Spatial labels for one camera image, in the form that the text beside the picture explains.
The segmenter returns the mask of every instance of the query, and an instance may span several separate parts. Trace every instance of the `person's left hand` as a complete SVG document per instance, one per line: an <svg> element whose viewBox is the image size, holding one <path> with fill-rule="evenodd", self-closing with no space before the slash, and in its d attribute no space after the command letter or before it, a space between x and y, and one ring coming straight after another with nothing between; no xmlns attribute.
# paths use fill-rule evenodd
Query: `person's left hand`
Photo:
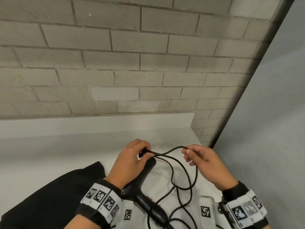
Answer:
<svg viewBox="0 0 305 229"><path fill-rule="evenodd" d="M151 153L146 153L139 160L137 155L142 152L143 148L151 150L150 144L140 139L136 139L126 145L117 157L109 175L104 180L120 189L123 189L126 184L134 180L144 169L147 160L154 156Z"/></svg>

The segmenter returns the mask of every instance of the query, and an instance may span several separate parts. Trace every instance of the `painted brick wall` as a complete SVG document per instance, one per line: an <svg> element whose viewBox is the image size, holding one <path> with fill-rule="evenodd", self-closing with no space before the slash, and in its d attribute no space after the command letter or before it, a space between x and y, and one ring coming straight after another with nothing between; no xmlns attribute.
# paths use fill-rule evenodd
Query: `painted brick wall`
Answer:
<svg viewBox="0 0 305 229"><path fill-rule="evenodd" d="M204 145L292 0L0 0L0 117L195 112Z"/></svg>

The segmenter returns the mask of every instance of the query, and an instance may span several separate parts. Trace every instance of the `white wall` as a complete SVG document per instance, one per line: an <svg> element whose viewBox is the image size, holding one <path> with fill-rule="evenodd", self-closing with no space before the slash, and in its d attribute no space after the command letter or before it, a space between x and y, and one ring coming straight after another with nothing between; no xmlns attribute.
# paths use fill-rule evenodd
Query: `white wall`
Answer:
<svg viewBox="0 0 305 229"><path fill-rule="evenodd" d="M305 226L305 0L295 0L214 149L272 228Z"/></svg>

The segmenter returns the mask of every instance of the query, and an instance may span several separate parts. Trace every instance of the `person's right hand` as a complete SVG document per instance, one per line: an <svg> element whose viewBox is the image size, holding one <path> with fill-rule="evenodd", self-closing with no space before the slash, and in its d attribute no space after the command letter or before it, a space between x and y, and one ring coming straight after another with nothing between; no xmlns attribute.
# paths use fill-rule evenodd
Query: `person's right hand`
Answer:
<svg viewBox="0 0 305 229"><path fill-rule="evenodd" d="M218 155L210 148L201 145L189 145L182 149L184 159L190 166L197 165L200 173L220 191L233 188L238 181L231 175Z"/></svg>

